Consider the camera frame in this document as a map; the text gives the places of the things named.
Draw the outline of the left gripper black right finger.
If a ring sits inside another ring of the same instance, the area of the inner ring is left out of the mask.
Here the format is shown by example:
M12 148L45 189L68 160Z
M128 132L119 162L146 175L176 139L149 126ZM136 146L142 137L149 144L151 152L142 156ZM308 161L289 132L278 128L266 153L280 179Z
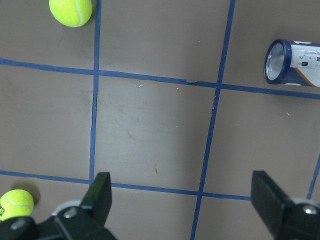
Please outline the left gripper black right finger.
M315 202L288 196L263 170L251 178L251 203L274 240L318 240L320 207Z

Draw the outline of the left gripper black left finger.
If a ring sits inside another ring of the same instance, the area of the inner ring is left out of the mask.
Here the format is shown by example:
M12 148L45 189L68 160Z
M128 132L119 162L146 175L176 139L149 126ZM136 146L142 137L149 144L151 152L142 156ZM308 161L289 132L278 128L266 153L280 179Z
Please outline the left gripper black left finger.
M54 223L63 240L110 240L105 222L112 205L111 177L100 172L79 205L62 209Z

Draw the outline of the tennis ball near arm base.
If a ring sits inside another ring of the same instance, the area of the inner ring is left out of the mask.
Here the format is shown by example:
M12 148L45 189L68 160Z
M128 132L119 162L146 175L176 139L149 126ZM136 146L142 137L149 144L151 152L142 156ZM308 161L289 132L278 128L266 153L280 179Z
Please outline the tennis ball near arm base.
M26 190L14 189L0 198L0 220L29 216L34 208L33 196Z

